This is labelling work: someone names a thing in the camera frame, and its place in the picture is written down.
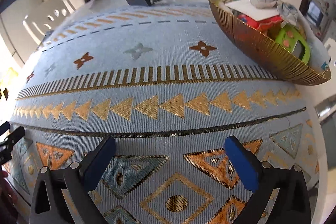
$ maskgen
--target brown cross pattern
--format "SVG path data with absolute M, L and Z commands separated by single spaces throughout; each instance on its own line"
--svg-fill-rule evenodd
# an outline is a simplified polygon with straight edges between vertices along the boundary
M 29 80 L 30 80 L 31 78 L 33 78 L 33 76 L 34 76 L 34 71 L 32 71 L 32 73 L 27 77 L 27 83 L 29 82 Z
M 199 51 L 204 57 L 209 55 L 210 51 L 216 50 L 216 47 L 208 46 L 203 41 L 199 41 L 197 46 L 189 47 L 191 50 Z
M 93 56 L 89 56 L 89 52 L 84 54 L 80 59 L 77 59 L 74 64 L 77 64 L 77 69 L 80 69 L 84 65 L 84 62 L 90 61 L 93 59 Z

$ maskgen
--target white chair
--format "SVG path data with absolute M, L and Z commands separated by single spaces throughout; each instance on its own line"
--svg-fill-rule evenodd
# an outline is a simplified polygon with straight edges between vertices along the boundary
M 26 15 L 23 26 L 39 45 L 49 30 L 54 30 L 75 11 L 69 0 L 48 0 Z

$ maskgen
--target green toy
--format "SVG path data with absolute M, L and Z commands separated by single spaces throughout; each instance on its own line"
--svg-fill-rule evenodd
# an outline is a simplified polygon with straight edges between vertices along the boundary
M 308 63 L 310 58 L 310 48 L 306 40 L 294 26 L 286 24 L 285 27 L 281 28 L 275 42 L 286 48 L 303 63 Z

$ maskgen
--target metal pin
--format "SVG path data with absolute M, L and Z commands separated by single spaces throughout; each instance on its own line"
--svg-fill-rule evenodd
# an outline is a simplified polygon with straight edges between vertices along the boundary
M 48 171 L 48 167 L 44 166 L 44 167 L 41 168 L 40 171 L 41 171 L 41 173 L 45 173 L 45 172 Z
M 261 163 L 261 165 L 264 167 L 264 168 L 270 168 L 272 165 L 268 162 L 268 161 L 263 161 Z
M 71 169 L 76 169 L 79 166 L 79 163 L 74 161 L 72 164 L 70 164 Z
M 301 167 L 298 166 L 298 165 L 294 165 L 294 170 L 295 170 L 296 172 L 300 172 L 300 171 L 301 171 Z

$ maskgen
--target hand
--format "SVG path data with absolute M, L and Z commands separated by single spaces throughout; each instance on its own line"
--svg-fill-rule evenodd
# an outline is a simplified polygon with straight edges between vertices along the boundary
M 6 171 L 0 170 L 0 172 L 2 172 L 2 175 L 3 175 L 4 178 L 8 177 L 8 173 Z M 7 193 L 10 196 L 12 203 L 16 204 L 17 203 L 17 195 L 14 193 L 12 187 L 10 186 L 8 181 L 5 180 L 5 179 L 3 179 L 2 183 L 0 183 L 0 195 L 2 193 L 2 188 L 1 188 L 2 185 L 4 185 L 6 187 Z

